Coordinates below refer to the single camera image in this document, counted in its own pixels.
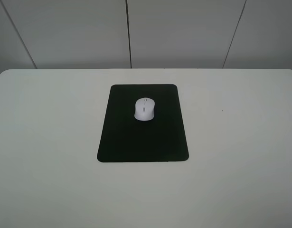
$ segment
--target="black mouse pad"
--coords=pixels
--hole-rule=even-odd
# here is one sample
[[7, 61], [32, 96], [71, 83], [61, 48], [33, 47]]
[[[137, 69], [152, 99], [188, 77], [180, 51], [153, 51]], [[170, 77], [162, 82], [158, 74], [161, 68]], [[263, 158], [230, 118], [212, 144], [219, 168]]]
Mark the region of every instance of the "black mouse pad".
[[[134, 118], [135, 103], [154, 100], [154, 118]], [[175, 85], [113, 85], [97, 159], [100, 162], [177, 162], [189, 157]]]

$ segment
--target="computer mouse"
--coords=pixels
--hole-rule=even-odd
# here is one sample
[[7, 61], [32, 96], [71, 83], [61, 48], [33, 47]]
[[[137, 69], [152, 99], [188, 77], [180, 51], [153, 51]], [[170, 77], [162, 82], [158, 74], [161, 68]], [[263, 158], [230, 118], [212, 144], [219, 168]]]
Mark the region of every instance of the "computer mouse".
[[149, 121], [154, 118], [155, 102], [147, 97], [138, 99], [135, 103], [134, 117], [140, 121]]

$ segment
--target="white wall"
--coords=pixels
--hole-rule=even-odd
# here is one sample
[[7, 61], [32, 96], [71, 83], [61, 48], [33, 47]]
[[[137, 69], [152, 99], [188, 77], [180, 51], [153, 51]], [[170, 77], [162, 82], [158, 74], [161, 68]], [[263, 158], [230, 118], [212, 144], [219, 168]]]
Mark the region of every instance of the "white wall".
[[3, 0], [38, 68], [130, 68], [123, 0]]
[[0, 4], [0, 73], [12, 68], [34, 69], [32, 60]]
[[[2, 2], [0, 73], [131, 67], [125, 0]], [[292, 69], [292, 0], [244, 3], [128, 0], [132, 67]]]
[[222, 68], [245, 0], [129, 0], [133, 68]]
[[225, 68], [292, 69], [292, 0], [247, 0]]

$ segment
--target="white computer mouse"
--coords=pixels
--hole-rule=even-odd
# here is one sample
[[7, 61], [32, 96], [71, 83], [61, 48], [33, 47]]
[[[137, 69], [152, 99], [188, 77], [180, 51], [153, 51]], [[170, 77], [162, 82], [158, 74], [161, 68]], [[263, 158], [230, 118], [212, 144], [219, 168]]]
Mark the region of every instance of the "white computer mouse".
[[147, 97], [138, 99], [135, 103], [134, 117], [140, 121], [148, 121], [154, 118], [155, 102]]

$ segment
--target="white table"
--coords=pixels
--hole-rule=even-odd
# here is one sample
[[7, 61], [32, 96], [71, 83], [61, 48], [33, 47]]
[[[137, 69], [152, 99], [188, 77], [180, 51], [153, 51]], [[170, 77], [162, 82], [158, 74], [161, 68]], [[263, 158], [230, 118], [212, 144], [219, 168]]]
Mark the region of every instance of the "white table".
[[[178, 86], [184, 162], [100, 163], [110, 87]], [[292, 227], [292, 71], [8, 70], [0, 228]]]

